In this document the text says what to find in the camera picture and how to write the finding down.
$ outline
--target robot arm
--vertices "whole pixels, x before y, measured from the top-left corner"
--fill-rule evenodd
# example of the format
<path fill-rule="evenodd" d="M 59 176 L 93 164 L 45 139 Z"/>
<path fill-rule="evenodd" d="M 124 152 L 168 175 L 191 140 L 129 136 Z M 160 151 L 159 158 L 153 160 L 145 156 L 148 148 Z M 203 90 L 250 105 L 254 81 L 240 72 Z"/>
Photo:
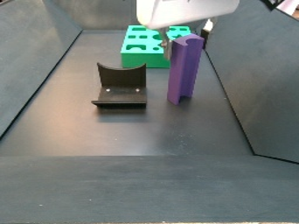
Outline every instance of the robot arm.
<path fill-rule="evenodd" d="M 171 58 L 167 27 L 230 14 L 239 0 L 136 0 L 136 17 L 148 29 L 156 29 L 163 37 L 164 57 Z"/>

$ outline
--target green block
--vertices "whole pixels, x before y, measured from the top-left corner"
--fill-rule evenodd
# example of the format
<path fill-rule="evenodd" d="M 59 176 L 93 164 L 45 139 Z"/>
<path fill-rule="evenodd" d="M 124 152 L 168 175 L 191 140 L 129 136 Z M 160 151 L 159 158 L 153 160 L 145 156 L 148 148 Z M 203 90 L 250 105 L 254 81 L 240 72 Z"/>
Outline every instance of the green block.
<path fill-rule="evenodd" d="M 171 40 L 191 34 L 188 26 L 171 26 L 167 36 Z M 169 67 L 169 60 L 164 58 L 164 49 L 160 47 L 161 37 L 157 31 L 141 25 L 129 25 L 121 47 L 123 67 Z"/>

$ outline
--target bin floor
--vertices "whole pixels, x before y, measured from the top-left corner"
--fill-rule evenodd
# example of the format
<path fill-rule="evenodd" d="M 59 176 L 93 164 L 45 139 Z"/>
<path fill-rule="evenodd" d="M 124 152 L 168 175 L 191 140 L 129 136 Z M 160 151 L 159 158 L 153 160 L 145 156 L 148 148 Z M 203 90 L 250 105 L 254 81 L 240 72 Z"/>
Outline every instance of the bin floor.
<path fill-rule="evenodd" d="M 85 31 L 0 143 L 0 156 L 251 155 L 206 52 L 192 98 L 167 101 L 147 69 L 147 108 L 100 109 L 97 62 L 120 68 L 123 31 Z"/>
<path fill-rule="evenodd" d="M 97 109 L 121 31 L 83 32 L 0 143 L 0 223 L 299 221 L 299 166 L 251 154 L 206 53 L 194 97 Z"/>

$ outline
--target purple rectangular prism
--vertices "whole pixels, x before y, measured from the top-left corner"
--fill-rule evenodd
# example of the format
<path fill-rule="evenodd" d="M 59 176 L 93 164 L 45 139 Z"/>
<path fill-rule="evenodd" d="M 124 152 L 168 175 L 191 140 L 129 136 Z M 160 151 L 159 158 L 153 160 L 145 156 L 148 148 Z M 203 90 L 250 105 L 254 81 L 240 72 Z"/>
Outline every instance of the purple rectangular prism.
<path fill-rule="evenodd" d="M 181 96 L 192 97 L 204 39 L 195 34 L 172 42 L 171 71 L 167 99 L 175 105 Z"/>

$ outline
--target black curved stand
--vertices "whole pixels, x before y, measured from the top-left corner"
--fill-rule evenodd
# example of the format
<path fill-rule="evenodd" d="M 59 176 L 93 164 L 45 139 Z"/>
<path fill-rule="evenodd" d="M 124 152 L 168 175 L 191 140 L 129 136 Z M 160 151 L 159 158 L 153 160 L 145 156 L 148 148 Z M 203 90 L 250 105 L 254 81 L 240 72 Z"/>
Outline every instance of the black curved stand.
<path fill-rule="evenodd" d="M 145 65 L 121 69 L 97 63 L 101 89 L 92 103 L 99 107 L 145 107 Z"/>

